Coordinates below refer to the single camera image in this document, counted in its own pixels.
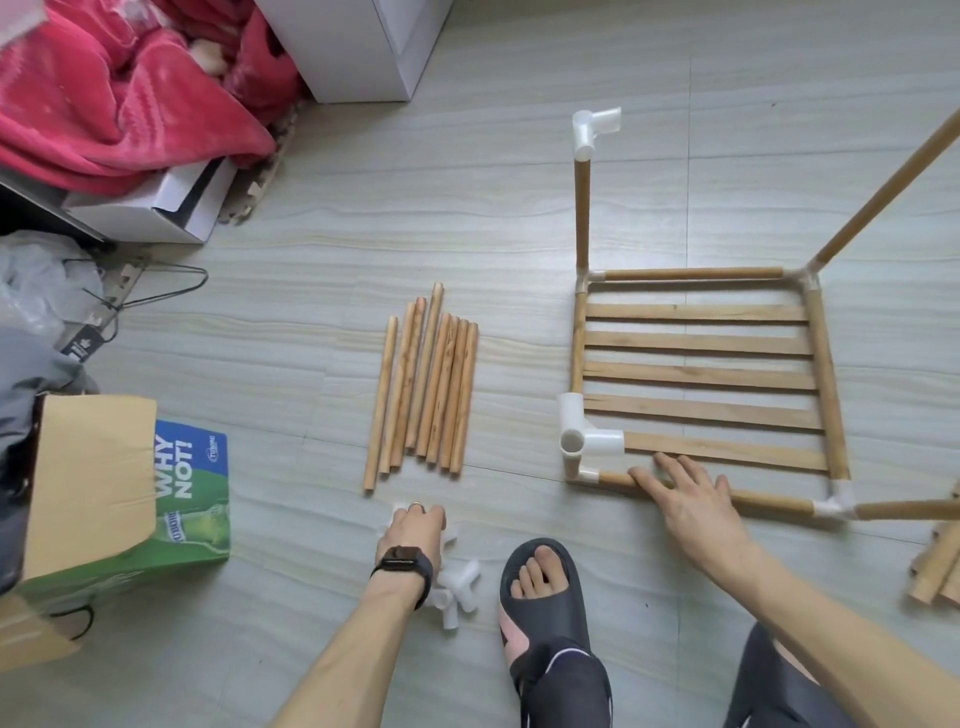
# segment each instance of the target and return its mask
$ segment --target cardboard box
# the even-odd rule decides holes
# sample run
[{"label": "cardboard box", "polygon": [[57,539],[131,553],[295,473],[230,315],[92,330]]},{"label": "cardboard box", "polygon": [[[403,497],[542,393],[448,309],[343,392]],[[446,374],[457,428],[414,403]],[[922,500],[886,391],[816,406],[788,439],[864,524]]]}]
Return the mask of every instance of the cardboard box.
[{"label": "cardboard box", "polygon": [[44,398],[23,570],[0,596],[0,672],[78,646],[43,615],[229,553],[227,439],[139,397]]},{"label": "cardboard box", "polygon": [[157,172],[123,197],[71,192],[62,208],[109,240],[203,245],[235,175],[227,158],[185,164]]}]

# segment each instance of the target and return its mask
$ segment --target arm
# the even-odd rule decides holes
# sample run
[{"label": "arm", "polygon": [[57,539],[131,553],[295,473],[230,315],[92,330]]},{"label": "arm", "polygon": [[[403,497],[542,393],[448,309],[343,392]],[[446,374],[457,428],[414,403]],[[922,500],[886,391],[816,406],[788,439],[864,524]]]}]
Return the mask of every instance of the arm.
[{"label": "arm", "polygon": [[[419,546],[440,571],[444,509],[422,506],[394,513],[380,539],[376,563],[391,546]],[[383,717],[407,621],[423,592],[415,573],[378,571],[360,603],[271,723],[271,728],[376,728]]]},{"label": "arm", "polygon": [[642,468],[630,475],[660,506],[684,553],[763,622],[857,724],[939,728],[960,716],[960,680],[794,576],[751,539],[725,476],[714,487],[687,457],[655,459],[676,490]]}]

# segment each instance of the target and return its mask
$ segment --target foot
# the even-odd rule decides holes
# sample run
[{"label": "foot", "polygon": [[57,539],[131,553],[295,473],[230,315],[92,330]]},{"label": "foot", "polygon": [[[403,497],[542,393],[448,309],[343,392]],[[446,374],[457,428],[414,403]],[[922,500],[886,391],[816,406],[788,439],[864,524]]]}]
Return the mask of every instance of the foot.
[{"label": "foot", "polygon": [[[560,556],[549,546],[538,546],[534,555],[520,567],[519,578],[514,579],[510,585],[510,595],[514,599],[540,599],[559,594],[568,586],[564,563],[560,560]],[[507,656],[507,667],[509,667],[516,658],[530,649],[530,640],[507,616],[502,607],[500,608],[500,631],[506,639],[503,648]]]}]

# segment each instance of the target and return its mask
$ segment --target black pants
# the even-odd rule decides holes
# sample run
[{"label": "black pants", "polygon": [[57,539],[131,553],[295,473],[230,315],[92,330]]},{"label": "black pants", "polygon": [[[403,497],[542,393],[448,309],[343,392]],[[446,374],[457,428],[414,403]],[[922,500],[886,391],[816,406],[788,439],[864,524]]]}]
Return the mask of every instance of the black pants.
[{"label": "black pants", "polygon": [[[613,703],[603,663],[571,640],[531,649],[541,677],[520,700],[522,728],[609,728]],[[744,647],[724,722],[744,726],[855,728],[827,691],[780,656],[759,623]]]}]

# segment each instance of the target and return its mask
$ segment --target right hand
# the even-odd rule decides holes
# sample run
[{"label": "right hand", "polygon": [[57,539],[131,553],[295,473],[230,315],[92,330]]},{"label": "right hand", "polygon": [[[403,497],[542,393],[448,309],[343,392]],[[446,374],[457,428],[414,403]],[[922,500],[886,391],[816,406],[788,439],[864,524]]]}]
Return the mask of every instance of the right hand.
[{"label": "right hand", "polygon": [[713,581],[720,583],[742,568],[754,541],[733,509],[730,483],[709,473],[685,455],[675,460],[658,452],[654,461],[670,474],[676,489],[667,488],[643,468],[630,476],[663,511],[667,530],[684,553]]}]

